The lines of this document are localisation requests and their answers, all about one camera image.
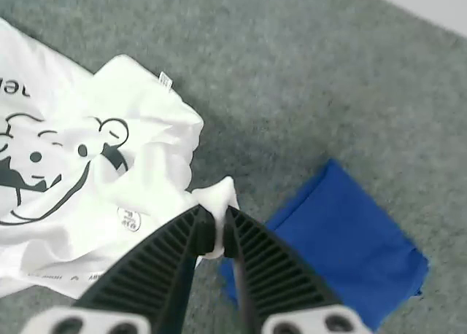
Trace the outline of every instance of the screw hole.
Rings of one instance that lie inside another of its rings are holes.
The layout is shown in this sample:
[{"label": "screw hole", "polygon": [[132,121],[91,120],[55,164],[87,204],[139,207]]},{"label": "screw hole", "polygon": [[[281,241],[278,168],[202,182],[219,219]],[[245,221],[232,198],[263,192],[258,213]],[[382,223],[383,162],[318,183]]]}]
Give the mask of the screw hole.
[{"label": "screw hole", "polygon": [[353,325],[346,317],[333,314],[326,318],[326,327],[333,333],[349,333],[353,331]]},{"label": "screw hole", "polygon": [[138,330],[131,323],[120,323],[113,327],[109,334],[138,334]]},{"label": "screw hole", "polygon": [[78,334],[82,327],[82,320],[77,317],[67,318],[58,323],[53,329],[53,334]]},{"label": "screw hole", "polygon": [[279,323],[274,327],[273,334],[301,334],[301,331],[292,323]]}]

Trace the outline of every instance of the ribbed rubber pad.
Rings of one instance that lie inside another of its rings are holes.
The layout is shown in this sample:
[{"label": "ribbed rubber pad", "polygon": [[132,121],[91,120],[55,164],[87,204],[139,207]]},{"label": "ribbed rubber pad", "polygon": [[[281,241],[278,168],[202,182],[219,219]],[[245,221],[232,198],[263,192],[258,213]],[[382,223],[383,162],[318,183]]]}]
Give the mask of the ribbed rubber pad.
[{"label": "ribbed rubber pad", "polygon": [[239,307],[250,333],[260,333],[272,314],[341,303],[294,250],[235,208],[226,214],[224,247],[234,259]]},{"label": "ribbed rubber pad", "polygon": [[214,242],[212,215],[201,206],[188,210],[120,259],[74,305],[140,314],[153,333],[179,333],[196,258]]}]

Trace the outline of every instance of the carpet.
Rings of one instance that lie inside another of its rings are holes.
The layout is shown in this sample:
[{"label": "carpet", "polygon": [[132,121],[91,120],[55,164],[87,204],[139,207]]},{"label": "carpet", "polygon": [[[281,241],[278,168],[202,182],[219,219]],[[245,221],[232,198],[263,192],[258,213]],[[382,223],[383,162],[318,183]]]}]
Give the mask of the carpet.
[{"label": "carpet", "polygon": [[[380,332],[466,332],[465,40],[380,0],[0,0],[0,16],[92,72],[120,53],[164,70],[206,122],[192,186],[232,175],[261,221],[339,160],[431,261]],[[184,333],[241,332],[217,264],[197,270]],[[2,298],[0,333],[70,303]]]}]

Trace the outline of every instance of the blue cloth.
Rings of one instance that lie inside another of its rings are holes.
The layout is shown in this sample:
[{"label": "blue cloth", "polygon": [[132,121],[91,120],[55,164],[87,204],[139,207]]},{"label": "blue cloth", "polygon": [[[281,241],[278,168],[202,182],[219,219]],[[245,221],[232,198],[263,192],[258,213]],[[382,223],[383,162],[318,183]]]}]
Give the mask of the blue cloth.
[{"label": "blue cloth", "polygon": [[[403,301],[420,294],[428,261],[334,160],[266,225],[372,330]],[[230,261],[221,265],[221,274],[235,300]]]}]

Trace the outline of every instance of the logo print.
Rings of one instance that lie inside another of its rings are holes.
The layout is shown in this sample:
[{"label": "logo print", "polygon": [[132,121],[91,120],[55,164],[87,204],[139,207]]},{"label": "logo print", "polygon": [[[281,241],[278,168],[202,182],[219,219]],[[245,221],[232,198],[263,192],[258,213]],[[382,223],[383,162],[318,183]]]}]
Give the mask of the logo print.
[{"label": "logo print", "polygon": [[117,215],[127,230],[136,232],[141,227],[141,215],[138,212],[118,208]]}]

